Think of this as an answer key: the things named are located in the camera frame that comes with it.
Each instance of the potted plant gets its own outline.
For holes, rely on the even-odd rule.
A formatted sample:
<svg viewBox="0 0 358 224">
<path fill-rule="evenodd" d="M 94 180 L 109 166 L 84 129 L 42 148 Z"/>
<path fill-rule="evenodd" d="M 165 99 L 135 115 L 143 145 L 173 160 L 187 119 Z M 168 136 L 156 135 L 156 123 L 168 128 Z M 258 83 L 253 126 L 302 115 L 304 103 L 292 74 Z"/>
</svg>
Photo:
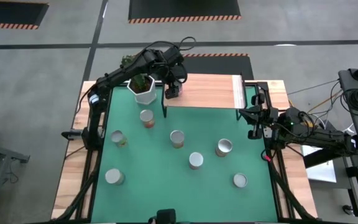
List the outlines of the potted plant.
<svg viewBox="0 0 358 224">
<path fill-rule="evenodd" d="M 127 55 L 122 58 L 121 65 L 131 64 L 135 55 Z M 147 74 L 139 74 L 131 78 L 128 83 L 128 89 L 135 95 L 138 104 L 149 105 L 153 102 L 157 94 L 155 92 L 155 80 Z"/>
</svg>

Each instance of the black floor mat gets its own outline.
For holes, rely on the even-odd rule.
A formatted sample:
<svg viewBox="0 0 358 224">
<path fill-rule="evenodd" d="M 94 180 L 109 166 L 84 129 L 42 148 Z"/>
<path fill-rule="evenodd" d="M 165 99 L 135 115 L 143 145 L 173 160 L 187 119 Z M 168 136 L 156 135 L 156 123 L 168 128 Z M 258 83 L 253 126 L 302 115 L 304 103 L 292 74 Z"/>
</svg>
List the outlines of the black floor mat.
<svg viewBox="0 0 358 224">
<path fill-rule="evenodd" d="M 251 62 L 248 54 L 187 54 L 183 55 L 188 73 L 244 75 L 253 80 Z"/>
<path fill-rule="evenodd" d="M 0 2 L 0 28 L 38 29 L 48 7 L 46 3 Z"/>
<path fill-rule="evenodd" d="M 237 0 L 131 0 L 129 23 L 241 19 Z"/>
</svg>

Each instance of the white plant pot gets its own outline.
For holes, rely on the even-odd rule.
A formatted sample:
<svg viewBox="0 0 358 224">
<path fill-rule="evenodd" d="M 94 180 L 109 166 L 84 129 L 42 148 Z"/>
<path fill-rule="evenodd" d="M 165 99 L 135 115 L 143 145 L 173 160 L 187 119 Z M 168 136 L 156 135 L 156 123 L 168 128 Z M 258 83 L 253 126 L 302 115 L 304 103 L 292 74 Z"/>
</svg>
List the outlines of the white plant pot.
<svg viewBox="0 0 358 224">
<path fill-rule="evenodd" d="M 157 97 L 157 94 L 155 92 L 155 80 L 152 77 L 147 77 L 152 81 L 152 84 L 150 86 L 150 89 L 144 93 L 135 93 L 131 88 L 131 81 L 129 80 L 127 88 L 135 95 L 135 101 L 138 104 L 142 105 L 149 105 L 151 104 Z"/>
</svg>

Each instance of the white paper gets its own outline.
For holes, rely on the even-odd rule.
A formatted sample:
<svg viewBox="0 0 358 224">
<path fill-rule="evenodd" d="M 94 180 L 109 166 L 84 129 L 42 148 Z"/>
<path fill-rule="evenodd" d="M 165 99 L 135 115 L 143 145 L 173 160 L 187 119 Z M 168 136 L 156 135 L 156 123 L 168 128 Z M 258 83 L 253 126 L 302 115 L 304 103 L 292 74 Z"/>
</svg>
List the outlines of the white paper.
<svg viewBox="0 0 358 224">
<path fill-rule="evenodd" d="M 321 150 L 321 148 L 302 146 L 302 154 L 304 156 L 307 156 L 308 154 L 314 153 L 318 150 Z M 320 180 L 320 181 L 336 183 L 333 161 L 328 161 L 314 167 L 309 167 L 306 169 L 306 173 L 308 174 L 308 178 L 311 180 Z"/>
</svg>

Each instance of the cylindrical can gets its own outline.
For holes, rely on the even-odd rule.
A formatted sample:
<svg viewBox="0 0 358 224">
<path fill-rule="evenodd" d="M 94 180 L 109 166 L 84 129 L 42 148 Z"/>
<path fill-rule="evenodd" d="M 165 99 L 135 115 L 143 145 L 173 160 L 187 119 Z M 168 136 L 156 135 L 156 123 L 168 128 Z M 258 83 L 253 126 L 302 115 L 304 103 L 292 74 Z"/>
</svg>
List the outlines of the cylindrical can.
<svg viewBox="0 0 358 224">
<path fill-rule="evenodd" d="M 233 149 L 233 144 L 230 140 L 221 139 L 216 146 L 215 153 L 219 157 L 225 157 Z"/>
<path fill-rule="evenodd" d="M 248 184 L 248 179 L 244 174 L 236 173 L 233 177 L 233 184 L 238 188 L 243 188 Z"/>
<path fill-rule="evenodd" d="M 118 169 L 111 169 L 106 172 L 106 181 L 109 184 L 121 185 L 125 180 L 125 175 Z"/>
<path fill-rule="evenodd" d="M 173 147 L 179 149 L 185 145 L 185 134 L 181 131 L 174 130 L 170 135 Z"/>
<path fill-rule="evenodd" d="M 203 165 L 204 157 L 199 152 L 193 152 L 189 157 L 189 165 L 192 169 L 199 169 Z"/>
<path fill-rule="evenodd" d="M 118 147 L 124 147 L 127 144 L 127 138 L 125 137 L 125 135 L 117 130 L 114 131 L 113 133 L 111 133 L 111 140 L 116 143 L 116 145 Z"/>
<path fill-rule="evenodd" d="M 146 128 L 152 128 L 154 126 L 155 120 L 153 111 L 142 110 L 142 112 L 140 112 L 140 119 L 143 121 L 143 125 Z"/>
</svg>

